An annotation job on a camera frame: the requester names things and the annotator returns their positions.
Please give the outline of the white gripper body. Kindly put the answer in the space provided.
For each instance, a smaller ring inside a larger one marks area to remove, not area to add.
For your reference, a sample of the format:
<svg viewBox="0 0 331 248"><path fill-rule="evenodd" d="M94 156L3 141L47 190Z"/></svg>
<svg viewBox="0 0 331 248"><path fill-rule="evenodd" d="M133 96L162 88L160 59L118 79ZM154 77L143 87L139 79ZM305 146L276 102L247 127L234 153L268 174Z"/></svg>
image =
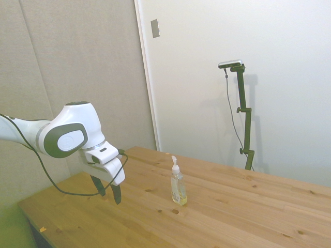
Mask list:
<svg viewBox="0 0 331 248"><path fill-rule="evenodd" d="M82 163L83 171L96 178L108 183L112 182L112 185L120 185L125 180L125 172L120 161L122 155L117 155L106 164L89 162L82 151L79 152L79 158Z"/></svg>

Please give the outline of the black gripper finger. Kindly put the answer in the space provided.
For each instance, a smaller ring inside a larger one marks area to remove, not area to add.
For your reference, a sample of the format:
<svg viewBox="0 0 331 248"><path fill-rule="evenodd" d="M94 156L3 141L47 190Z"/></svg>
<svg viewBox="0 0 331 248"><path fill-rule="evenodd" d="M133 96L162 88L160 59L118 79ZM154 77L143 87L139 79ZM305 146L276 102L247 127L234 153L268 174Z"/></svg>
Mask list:
<svg viewBox="0 0 331 248"><path fill-rule="evenodd" d="M113 192L113 198L117 205L119 205L122 201L122 193L120 185L111 185L111 189Z"/></svg>
<svg viewBox="0 0 331 248"><path fill-rule="evenodd" d="M91 179L94 183L94 186L96 187L98 193L101 195L101 196L105 196L106 195L106 190L101 182L101 180L97 177L94 177L91 175Z"/></svg>

